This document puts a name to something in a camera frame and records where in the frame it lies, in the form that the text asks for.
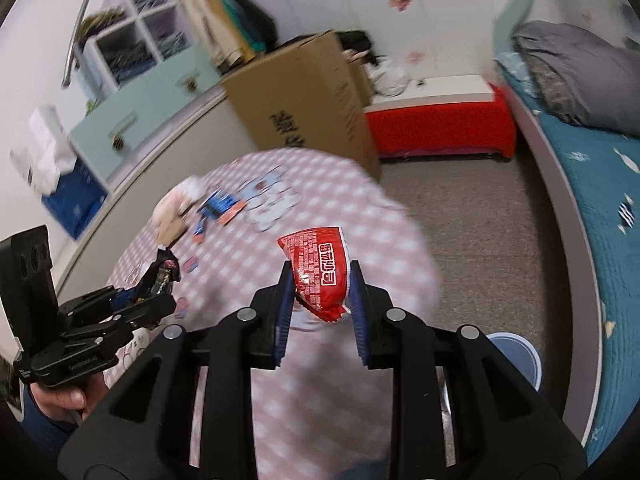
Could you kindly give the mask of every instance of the human hand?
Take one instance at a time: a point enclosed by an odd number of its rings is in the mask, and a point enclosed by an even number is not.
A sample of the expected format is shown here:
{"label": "human hand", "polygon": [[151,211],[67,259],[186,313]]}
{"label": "human hand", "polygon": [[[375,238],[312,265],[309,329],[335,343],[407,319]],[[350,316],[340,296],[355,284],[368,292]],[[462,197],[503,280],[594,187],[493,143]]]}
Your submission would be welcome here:
{"label": "human hand", "polygon": [[85,420],[108,391],[102,374],[90,376],[84,391],[76,386],[47,388],[38,383],[31,385],[31,395],[40,411],[51,420],[65,422],[75,422],[71,411],[80,412],[82,420]]}

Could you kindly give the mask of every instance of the snack wrapper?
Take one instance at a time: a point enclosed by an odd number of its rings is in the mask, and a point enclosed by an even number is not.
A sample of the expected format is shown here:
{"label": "snack wrapper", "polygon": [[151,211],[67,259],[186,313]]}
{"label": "snack wrapper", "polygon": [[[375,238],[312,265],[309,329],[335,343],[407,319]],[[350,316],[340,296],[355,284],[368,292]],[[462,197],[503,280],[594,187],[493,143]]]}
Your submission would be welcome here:
{"label": "snack wrapper", "polygon": [[339,227],[316,227],[278,239],[291,260],[298,300],[323,321],[349,317],[350,260]]}

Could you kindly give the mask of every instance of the table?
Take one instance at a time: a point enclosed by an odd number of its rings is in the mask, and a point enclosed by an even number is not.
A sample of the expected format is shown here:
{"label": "table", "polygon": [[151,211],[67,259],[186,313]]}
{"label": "table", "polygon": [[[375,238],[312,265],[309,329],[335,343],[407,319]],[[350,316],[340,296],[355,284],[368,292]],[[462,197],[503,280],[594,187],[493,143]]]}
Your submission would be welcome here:
{"label": "table", "polygon": [[[279,182],[267,186],[228,225],[210,226],[200,246],[189,232],[172,247],[182,281],[174,285],[176,312],[162,325],[197,330],[249,305],[257,289],[278,281],[286,258],[277,238],[317,226],[341,226],[350,259],[360,261],[367,283],[386,288],[396,306],[431,319],[438,273],[420,228],[356,162],[286,148],[242,156],[206,179],[212,187],[238,192],[272,170],[281,174]],[[195,212],[186,216],[190,226],[196,219]],[[109,283],[131,286],[155,254],[148,224],[120,257]],[[198,266],[187,272],[190,258]],[[384,456],[390,442],[392,372],[362,366],[350,322],[327,324],[297,305],[291,328],[281,368],[252,370],[260,478],[328,480],[361,460]],[[142,336],[120,349],[120,363],[105,373],[108,385],[147,344],[148,337]],[[194,410],[193,465],[198,463],[205,376],[203,369]]]}

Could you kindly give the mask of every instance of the white plastic bag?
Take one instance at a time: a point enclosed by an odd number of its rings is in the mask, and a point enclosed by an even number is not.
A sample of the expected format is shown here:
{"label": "white plastic bag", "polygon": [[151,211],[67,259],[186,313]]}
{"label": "white plastic bag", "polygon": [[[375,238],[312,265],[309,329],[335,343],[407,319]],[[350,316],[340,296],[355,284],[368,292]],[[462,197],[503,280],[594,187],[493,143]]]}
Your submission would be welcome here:
{"label": "white plastic bag", "polygon": [[158,202],[151,217],[153,225],[157,228],[163,220],[182,215],[206,192],[207,184],[202,177],[191,175],[185,178]]}
{"label": "white plastic bag", "polygon": [[400,95],[409,86],[411,77],[404,66],[388,57],[378,58],[380,64],[366,65],[369,78],[373,81],[376,92],[387,97]]}
{"label": "white plastic bag", "polygon": [[71,173],[76,165],[55,106],[40,105],[34,110],[28,129],[16,137],[9,156],[29,186],[46,196],[55,192],[60,176]]}

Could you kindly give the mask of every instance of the blue bedspread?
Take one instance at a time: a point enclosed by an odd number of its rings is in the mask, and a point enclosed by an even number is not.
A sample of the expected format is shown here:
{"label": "blue bedspread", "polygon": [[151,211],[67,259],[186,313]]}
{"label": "blue bedspread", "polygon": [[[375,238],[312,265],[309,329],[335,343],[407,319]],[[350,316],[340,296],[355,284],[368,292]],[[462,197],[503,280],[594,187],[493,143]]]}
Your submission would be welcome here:
{"label": "blue bedspread", "polygon": [[640,224],[629,228],[619,213],[622,203],[633,201],[640,212],[640,139],[565,124],[544,113],[543,102],[517,80],[504,77],[531,110],[542,112],[538,121],[573,189],[593,253],[602,318],[612,328],[603,338],[600,397],[586,446],[592,463],[640,397]]}

